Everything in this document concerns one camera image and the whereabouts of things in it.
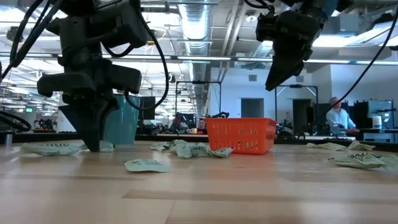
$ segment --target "metal frame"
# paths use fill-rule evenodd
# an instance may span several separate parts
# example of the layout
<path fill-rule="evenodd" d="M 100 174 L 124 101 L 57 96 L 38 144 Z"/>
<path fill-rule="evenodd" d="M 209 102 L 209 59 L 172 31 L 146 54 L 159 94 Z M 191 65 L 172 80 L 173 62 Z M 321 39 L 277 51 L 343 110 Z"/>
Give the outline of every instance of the metal frame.
<path fill-rule="evenodd" d="M 278 87 L 283 87 L 283 89 L 280 92 L 277 92 Z M 318 86 L 313 86 L 313 85 L 279 85 L 275 87 L 275 121 L 278 122 L 278 101 L 277 98 L 280 93 L 282 93 L 287 87 L 289 88 L 307 88 L 316 98 L 315 102 L 315 112 L 314 112 L 314 117 L 318 117 L 318 105 L 319 105 L 319 94 L 318 94 Z"/>
<path fill-rule="evenodd" d="M 206 85 L 206 84 L 212 84 L 212 83 L 216 83 L 219 84 L 220 86 L 220 100 L 219 100 L 219 105 L 218 105 L 218 110 L 220 111 L 219 113 L 221 113 L 221 82 L 206 82 L 206 81 L 177 81 L 175 82 L 175 113 L 177 114 L 177 92 L 178 92 L 178 84 L 180 83 L 192 83 L 192 84 L 197 84 L 197 85 Z"/>

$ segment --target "cup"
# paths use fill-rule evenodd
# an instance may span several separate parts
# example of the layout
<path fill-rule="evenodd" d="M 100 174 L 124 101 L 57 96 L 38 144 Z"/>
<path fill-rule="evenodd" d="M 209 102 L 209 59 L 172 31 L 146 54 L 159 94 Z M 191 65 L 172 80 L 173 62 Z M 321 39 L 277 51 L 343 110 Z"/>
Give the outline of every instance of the cup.
<path fill-rule="evenodd" d="M 105 122 L 104 140 L 114 145 L 133 145 L 136 139 L 138 110 L 126 101 L 123 94 L 115 95 L 119 109 L 112 111 Z M 130 96 L 130 100 L 139 106 L 139 98 Z"/>

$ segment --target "white container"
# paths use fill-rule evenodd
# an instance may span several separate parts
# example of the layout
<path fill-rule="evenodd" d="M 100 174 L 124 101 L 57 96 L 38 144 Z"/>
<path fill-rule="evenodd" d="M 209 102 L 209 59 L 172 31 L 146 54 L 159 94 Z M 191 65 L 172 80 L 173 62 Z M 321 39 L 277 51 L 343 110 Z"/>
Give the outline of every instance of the white container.
<path fill-rule="evenodd" d="M 381 116 L 373 116 L 373 128 L 381 129 Z"/>

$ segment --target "workstation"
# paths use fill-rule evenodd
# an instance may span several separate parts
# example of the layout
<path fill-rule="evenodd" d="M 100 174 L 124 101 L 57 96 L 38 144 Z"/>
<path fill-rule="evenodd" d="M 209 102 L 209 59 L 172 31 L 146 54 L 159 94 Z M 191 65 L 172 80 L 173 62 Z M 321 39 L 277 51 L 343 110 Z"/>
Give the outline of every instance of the workstation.
<path fill-rule="evenodd" d="M 0 0 L 4 223 L 398 223 L 398 5 Z"/>

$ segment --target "wooden table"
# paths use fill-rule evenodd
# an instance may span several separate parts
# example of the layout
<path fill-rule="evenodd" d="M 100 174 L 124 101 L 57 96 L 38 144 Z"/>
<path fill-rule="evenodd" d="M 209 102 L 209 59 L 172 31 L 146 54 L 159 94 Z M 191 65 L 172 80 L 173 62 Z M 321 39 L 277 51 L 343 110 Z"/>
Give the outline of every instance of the wooden table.
<path fill-rule="evenodd" d="M 345 152 L 277 145 L 263 156 L 180 159 L 151 144 L 65 157 L 1 149 L 1 223 L 398 223 L 398 177 L 326 162 Z M 140 158 L 172 171 L 122 164 Z"/>

